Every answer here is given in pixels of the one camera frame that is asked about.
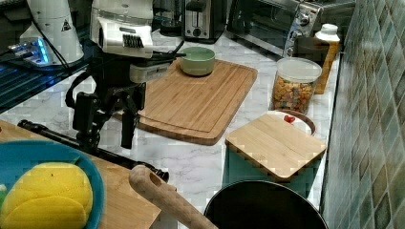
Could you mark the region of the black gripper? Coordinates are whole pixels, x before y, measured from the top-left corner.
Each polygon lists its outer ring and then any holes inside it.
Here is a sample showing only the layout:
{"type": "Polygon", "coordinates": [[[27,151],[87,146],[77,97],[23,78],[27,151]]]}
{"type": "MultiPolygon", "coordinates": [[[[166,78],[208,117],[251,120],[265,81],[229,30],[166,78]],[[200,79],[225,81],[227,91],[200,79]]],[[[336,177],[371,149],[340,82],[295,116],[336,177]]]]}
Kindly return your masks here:
{"type": "Polygon", "coordinates": [[[90,73],[96,82],[95,94],[80,92],[76,96],[73,127],[83,148],[93,149],[96,134],[93,121],[107,121],[118,111],[122,114],[121,146],[131,149],[134,131],[139,123],[139,111],[144,108],[145,83],[130,79],[135,58],[118,55],[95,56],[90,73]]]}

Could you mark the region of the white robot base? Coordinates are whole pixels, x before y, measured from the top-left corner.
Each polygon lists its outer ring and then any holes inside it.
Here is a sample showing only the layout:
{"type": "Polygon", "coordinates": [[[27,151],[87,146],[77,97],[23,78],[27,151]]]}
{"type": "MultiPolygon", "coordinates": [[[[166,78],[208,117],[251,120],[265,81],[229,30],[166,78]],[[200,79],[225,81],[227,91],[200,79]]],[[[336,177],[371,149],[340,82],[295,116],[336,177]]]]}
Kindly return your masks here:
{"type": "Polygon", "coordinates": [[[32,24],[20,36],[33,42],[36,54],[28,61],[37,67],[72,64],[83,55],[68,0],[27,0],[32,24]]]}

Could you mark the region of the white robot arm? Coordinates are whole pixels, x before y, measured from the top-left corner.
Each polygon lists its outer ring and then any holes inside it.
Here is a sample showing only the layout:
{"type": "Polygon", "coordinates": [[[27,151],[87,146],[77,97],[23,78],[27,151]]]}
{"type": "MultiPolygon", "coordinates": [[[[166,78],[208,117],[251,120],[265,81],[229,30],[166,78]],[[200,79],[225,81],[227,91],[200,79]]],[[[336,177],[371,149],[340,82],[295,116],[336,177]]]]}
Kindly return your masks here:
{"type": "Polygon", "coordinates": [[[146,91],[146,84],[135,79],[134,67],[152,56],[146,49],[152,44],[152,18],[150,2],[94,0],[90,24],[93,57],[74,83],[91,77],[96,89],[91,94],[66,96],[66,104],[74,109],[73,127],[81,147],[95,149],[105,122],[119,111],[123,112],[121,146],[132,147],[146,91]]]}

